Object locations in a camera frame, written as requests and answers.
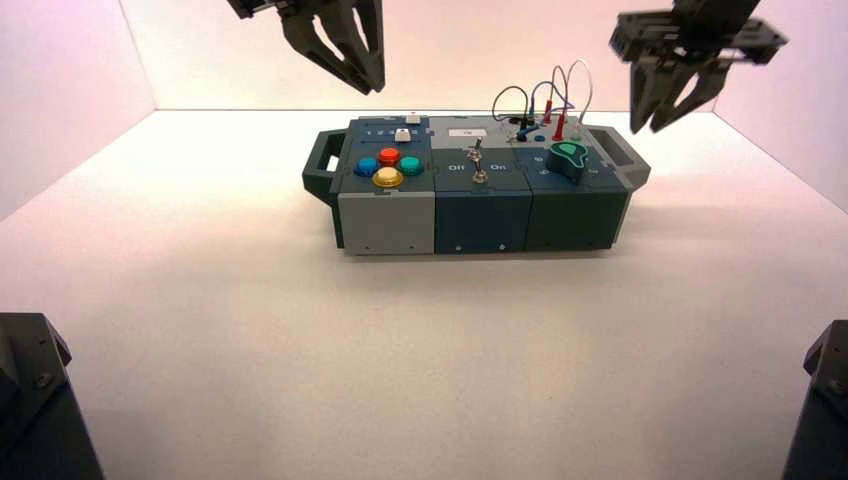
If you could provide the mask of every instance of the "red button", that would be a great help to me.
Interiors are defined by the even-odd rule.
[[[384,148],[380,150],[377,159],[380,160],[381,167],[394,167],[398,160],[400,160],[400,152],[397,148]]]

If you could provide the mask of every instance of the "white wall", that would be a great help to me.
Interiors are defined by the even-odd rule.
[[[764,0],[756,15],[790,42],[765,68],[731,69],[715,111],[848,210],[848,2]]]
[[[668,0],[386,0],[387,86],[366,97],[295,53],[273,10],[240,21],[224,0],[122,2],[163,109],[487,109],[504,86],[532,86],[550,78],[555,63],[582,56],[595,77],[593,110],[627,110],[629,69],[608,46],[617,14],[671,7]],[[583,82],[575,80],[578,102]]]
[[[0,219],[153,110],[118,0],[0,4]]]

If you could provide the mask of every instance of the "carrying handle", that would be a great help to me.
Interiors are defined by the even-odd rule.
[[[584,125],[595,139],[603,155],[609,157],[615,164],[615,169],[622,173],[631,184],[631,191],[638,190],[648,182],[651,166],[648,165],[636,150],[624,140],[613,127]]]
[[[330,185],[336,176],[336,172],[327,170],[327,164],[333,155],[340,157],[346,135],[347,129],[318,133],[312,153],[303,167],[303,188],[327,205],[331,205]]]

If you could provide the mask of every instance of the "blue button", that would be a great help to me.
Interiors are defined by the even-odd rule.
[[[353,167],[353,173],[359,175],[360,177],[370,177],[377,172],[377,169],[380,168],[380,165],[377,163],[377,159],[374,157],[362,157],[356,162],[356,166]]]
[[[403,157],[398,163],[398,170],[404,175],[414,176],[424,171],[424,165],[421,164],[418,157]]]

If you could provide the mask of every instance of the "screw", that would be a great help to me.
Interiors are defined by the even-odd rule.
[[[53,383],[53,375],[50,375],[49,373],[42,373],[32,383],[36,390],[43,390]]]
[[[836,394],[837,396],[841,397],[845,395],[845,385],[839,380],[834,378],[827,383],[827,386],[828,388],[830,388],[830,391]]]

